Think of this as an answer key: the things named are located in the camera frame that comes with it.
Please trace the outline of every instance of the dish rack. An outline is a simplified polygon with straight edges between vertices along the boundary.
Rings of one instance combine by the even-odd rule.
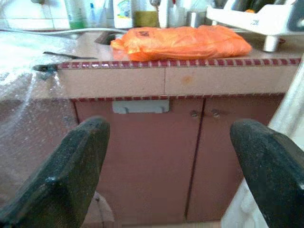
[[[207,8],[207,18],[266,36],[263,50],[274,52],[280,36],[304,35],[288,29],[288,20],[294,5],[265,5],[258,13],[240,12],[229,9]]]

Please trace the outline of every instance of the cabinet door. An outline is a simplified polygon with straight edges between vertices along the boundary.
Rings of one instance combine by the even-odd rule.
[[[221,219],[243,179],[230,141],[230,126],[241,118],[268,124],[281,99],[282,96],[268,96],[206,100],[188,221]]]
[[[101,115],[111,125],[98,192],[122,224],[184,220],[202,100],[171,101],[164,114],[114,114],[111,102],[78,102],[80,121]]]

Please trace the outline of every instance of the red tile trim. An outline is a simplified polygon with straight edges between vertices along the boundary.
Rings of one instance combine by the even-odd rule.
[[[185,100],[203,99],[213,97],[244,97],[244,96],[276,96],[283,93],[268,94],[211,94],[211,95],[153,95],[153,96],[124,96],[124,97],[98,97],[98,98],[71,98],[72,102],[95,102],[95,101],[140,101],[140,100]]]
[[[248,66],[290,66],[299,65],[300,58],[272,59],[191,59],[191,60],[159,60],[149,62],[136,61],[102,61],[102,62],[65,62],[59,69],[122,69],[122,68],[156,68],[156,67],[248,67]]]

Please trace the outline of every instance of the orange plastic bag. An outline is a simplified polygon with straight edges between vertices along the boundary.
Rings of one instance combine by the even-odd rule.
[[[131,60],[224,58],[246,55],[251,46],[234,31],[223,26],[199,28],[133,28],[122,39],[111,42]]]

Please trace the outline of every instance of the clear plastic sheet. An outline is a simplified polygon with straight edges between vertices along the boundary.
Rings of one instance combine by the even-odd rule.
[[[75,45],[69,38],[0,32],[0,207],[77,125],[57,72],[32,69],[70,60],[43,52],[73,54]]]

